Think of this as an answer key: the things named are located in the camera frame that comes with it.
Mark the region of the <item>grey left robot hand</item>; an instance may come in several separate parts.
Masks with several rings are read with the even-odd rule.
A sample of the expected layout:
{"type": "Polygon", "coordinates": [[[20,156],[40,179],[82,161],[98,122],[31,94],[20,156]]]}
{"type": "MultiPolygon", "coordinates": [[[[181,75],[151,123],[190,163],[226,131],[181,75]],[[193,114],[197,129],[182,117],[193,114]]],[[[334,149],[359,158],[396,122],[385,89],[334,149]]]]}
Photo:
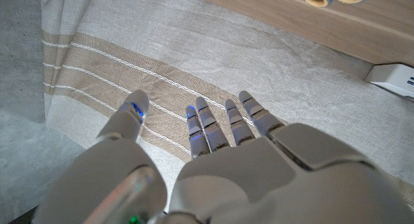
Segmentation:
{"type": "Polygon", "coordinates": [[[282,124],[248,92],[224,104],[230,146],[205,99],[186,108],[191,161],[172,192],[137,144],[149,109],[131,93],[94,145],[56,181],[35,223],[412,223],[384,172],[344,142],[306,124],[282,124]]]}

